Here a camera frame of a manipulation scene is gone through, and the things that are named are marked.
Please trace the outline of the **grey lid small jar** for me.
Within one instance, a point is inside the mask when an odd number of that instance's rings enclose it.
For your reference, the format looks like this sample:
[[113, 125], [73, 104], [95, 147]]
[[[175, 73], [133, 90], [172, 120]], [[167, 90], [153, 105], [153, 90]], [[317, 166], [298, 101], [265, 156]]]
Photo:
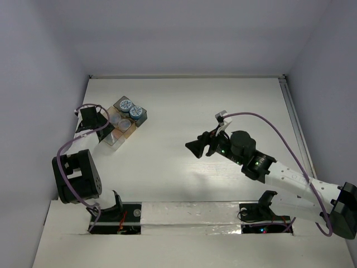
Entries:
[[121, 115], [119, 113], [113, 113], [109, 116], [110, 123], [113, 125], [117, 125], [121, 121]]

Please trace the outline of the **clear small jar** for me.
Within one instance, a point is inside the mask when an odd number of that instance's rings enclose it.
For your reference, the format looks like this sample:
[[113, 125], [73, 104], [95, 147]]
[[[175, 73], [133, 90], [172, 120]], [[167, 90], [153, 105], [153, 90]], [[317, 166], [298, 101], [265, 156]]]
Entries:
[[118, 123], [118, 128], [120, 131], [122, 132], [126, 132], [130, 127], [131, 127], [131, 122], [128, 119], [122, 119], [119, 123]]

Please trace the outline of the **blue lid jar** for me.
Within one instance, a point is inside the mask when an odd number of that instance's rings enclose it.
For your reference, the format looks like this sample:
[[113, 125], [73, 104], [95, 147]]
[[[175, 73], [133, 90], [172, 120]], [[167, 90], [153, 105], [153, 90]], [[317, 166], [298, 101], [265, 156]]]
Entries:
[[123, 99], [119, 103], [119, 110], [123, 113], [129, 113], [132, 107], [133, 103], [130, 99]]

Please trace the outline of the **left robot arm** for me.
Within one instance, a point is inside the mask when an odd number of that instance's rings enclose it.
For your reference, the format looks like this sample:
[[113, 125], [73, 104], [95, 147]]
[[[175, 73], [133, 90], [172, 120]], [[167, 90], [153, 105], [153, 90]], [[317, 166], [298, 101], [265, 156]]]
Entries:
[[83, 104], [74, 113], [78, 117], [74, 137], [59, 148], [52, 168], [64, 204], [93, 207], [91, 200], [100, 197], [103, 186], [92, 153], [114, 127], [108, 111], [99, 104]]

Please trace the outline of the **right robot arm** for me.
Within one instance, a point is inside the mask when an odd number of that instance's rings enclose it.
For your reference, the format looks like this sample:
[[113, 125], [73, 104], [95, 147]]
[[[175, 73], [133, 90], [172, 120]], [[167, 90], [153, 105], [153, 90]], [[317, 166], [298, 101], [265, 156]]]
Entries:
[[196, 158], [217, 153], [241, 167], [253, 181], [273, 186], [253, 203], [242, 203], [238, 218], [247, 224], [288, 223], [302, 218], [325, 225], [333, 234], [356, 237], [356, 186], [325, 183], [292, 170], [258, 151], [256, 141], [245, 131], [228, 136], [224, 131], [204, 132], [186, 143]]

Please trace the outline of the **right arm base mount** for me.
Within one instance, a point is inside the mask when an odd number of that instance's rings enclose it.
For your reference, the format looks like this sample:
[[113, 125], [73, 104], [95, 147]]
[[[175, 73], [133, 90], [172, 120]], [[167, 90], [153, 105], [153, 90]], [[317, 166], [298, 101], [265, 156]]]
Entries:
[[277, 192], [267, 190], [258, 201], [240, 203], [237, 218], [242, 234], [293, 233], [290, 216], [276, 215], [270, 208]]

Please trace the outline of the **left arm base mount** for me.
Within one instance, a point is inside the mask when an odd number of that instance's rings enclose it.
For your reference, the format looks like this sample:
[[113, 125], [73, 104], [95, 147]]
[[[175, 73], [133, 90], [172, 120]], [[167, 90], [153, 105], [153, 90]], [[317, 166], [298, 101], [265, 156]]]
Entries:
[[88, 227], [92, 235], [140, 235], [142, 203], [122, 202], [113, 190], [114, 205], [101, 210], [100, 217], [93, 212]]

